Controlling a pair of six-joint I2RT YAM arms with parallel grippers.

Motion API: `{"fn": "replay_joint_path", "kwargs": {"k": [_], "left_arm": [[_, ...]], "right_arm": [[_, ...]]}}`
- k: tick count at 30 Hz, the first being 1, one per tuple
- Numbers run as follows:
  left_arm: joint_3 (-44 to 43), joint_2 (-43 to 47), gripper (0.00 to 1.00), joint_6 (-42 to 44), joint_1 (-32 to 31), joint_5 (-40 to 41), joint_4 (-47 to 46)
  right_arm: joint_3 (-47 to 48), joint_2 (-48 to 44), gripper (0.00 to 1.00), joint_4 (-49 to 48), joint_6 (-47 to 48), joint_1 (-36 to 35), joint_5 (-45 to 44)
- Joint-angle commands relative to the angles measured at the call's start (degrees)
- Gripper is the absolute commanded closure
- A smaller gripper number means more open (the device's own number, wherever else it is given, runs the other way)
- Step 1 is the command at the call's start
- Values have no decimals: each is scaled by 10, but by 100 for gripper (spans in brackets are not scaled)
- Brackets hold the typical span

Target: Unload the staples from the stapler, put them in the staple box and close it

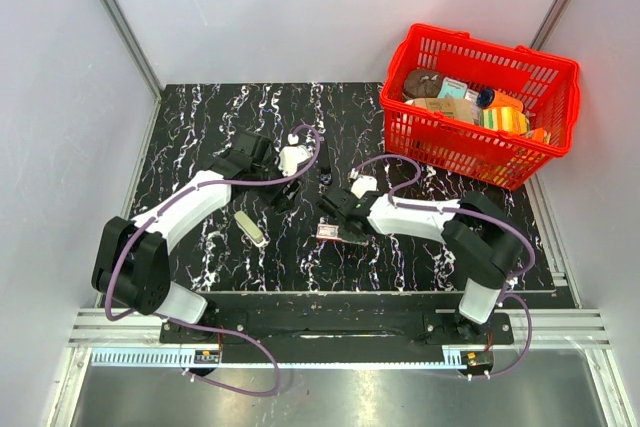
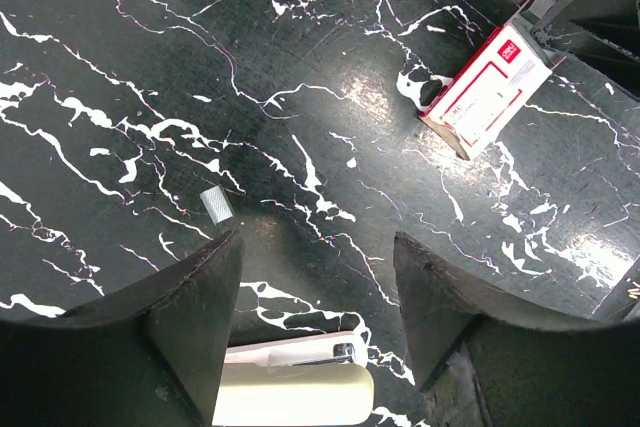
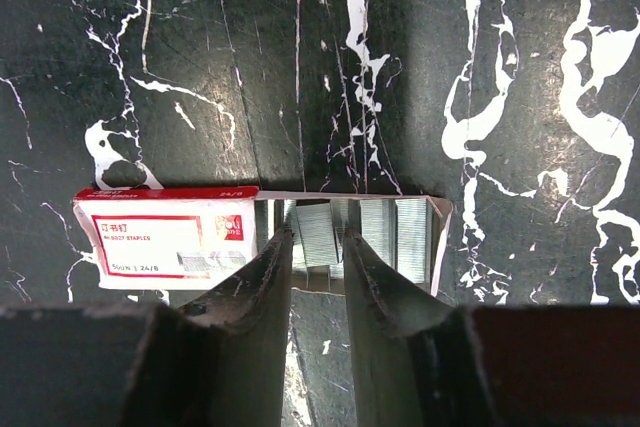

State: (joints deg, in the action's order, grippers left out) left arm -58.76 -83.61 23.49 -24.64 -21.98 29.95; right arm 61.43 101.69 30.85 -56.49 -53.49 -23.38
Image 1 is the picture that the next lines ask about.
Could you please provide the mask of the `beige white stapler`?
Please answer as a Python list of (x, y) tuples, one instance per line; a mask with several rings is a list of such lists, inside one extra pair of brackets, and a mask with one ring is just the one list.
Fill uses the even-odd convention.
[(254, 246), (262, 248), (267, 244), (265, 234), (244, 211), (235, 212), (234, 220), (236, 225)]

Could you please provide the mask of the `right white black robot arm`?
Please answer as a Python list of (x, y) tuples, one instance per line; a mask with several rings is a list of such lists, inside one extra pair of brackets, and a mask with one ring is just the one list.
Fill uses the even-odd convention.
[(516, 274), (521, 255), (528, 255), (526, 268), (535, 261), (528, 239), (480, 192), (426, 201), (335, 187), (321, 195), (317, 206), (356, 236), (404, 235), (444, 245), (466, 277), (454, 327), (468, 343), (489, 333), (490, 317)]

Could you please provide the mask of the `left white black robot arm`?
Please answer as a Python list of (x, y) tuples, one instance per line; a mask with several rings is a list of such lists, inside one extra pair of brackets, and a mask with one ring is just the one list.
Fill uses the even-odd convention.
[(173, 248), (214, 212), (255, 192), (278, 212), (293, 204), (300, 182), (295, 175), (312, 158), (295, 135), (277, 151), (256, 133), (241, 132), (231, 146), (169, 198), (132, 219), (114, 217), (102, 232), (92, 287), (130, 310), (182, 321), (195, 342), (211, 339), (217, 328), (210, 303), (171, 280)]

